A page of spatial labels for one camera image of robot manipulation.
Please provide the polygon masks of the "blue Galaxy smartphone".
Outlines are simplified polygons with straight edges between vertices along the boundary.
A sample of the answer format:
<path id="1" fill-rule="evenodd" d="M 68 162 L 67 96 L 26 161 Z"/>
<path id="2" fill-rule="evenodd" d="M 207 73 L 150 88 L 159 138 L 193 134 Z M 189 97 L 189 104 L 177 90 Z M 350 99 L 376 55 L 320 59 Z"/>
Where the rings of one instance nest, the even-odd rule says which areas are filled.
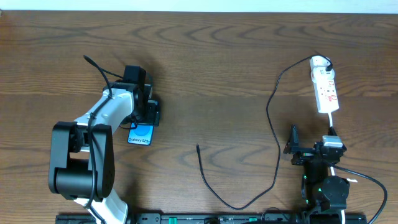
<path id="1" fill-rule="evenodd" d="M 136 129 L 129 130 L 127 142 L 129 144 L 149 146 L 152 142 L 153 132 L 154 132 L 153 126 L 139 124 Z"/>

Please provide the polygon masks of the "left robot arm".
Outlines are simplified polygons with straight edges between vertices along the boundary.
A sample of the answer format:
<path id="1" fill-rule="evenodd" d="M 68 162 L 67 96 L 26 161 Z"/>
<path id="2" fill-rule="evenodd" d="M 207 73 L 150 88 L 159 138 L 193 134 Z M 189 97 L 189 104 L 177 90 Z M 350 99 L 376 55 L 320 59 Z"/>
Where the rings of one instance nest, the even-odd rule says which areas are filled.
<path id="1" fill-rule="evenodd" d="M 159 125 L 160 106 L 152 100 L 147 72 L 128 65 L 124 75 L 107 82 L 99 101 L 71 122 L 59 121 L 52 130 L 49 189 L 88 211 L 86 215 L 57 215 L 56 223 L 135 223 L 130 206 L 113 185 L 113 134 L 129 131 L 129 143 L 148 146 Z"/>

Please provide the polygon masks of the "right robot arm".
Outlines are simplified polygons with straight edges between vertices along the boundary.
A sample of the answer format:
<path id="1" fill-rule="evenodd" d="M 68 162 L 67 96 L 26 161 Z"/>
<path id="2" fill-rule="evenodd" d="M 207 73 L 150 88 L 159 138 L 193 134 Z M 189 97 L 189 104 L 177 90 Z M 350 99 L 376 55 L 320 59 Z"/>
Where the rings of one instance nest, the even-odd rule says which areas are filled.
<path id="1" fill-rule="evenodd" d="M 298 129 L 291 125 L 284 153 L 292 155 L 293 165 L 303 167 L 301 193 L 307 208 L 300 213 L 302 223 L 345 222 L 342 211 L 347 207 L 350 183 L 328 172 L 345 151 L 346 146 L 333 128 L 313 147 L 301 147 Z"/>

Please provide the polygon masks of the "white power strip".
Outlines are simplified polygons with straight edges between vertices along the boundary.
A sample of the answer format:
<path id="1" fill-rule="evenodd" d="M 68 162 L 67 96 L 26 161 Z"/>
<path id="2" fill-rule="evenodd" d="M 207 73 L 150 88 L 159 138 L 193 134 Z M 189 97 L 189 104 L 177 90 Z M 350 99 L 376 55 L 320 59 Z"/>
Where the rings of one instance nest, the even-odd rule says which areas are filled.
<path id="1" fill-rule="evenodd" d="M 335 85 L 335 71 L 328 58 L 320 55 L 310 59 L 311 79 L 319 113 L 328 114 L 339 109 Z"/>

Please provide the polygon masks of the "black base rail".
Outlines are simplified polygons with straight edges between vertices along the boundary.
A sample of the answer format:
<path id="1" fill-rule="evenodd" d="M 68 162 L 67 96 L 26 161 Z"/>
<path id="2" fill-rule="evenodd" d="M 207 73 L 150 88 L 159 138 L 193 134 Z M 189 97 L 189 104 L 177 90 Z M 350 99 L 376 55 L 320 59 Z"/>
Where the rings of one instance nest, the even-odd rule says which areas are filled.
<path id="1" fill-rule="evenodd" d="M 56 224 L 94 224 L 91 215 L 57 215 Z M 267 213 L 261 215 L 161 215 L 158 213 L 141 213 L 134 218 L 127 218 L 126 223 L 136 224 L 238 224 L 238 223 L 342 223 L 338 215 L 312 215 L 310 219 L 300 218 L 298 215 L 283 215 L 281 213 Z M 346 214 L 345 223 L 365 224 L 364 215 Z"/>

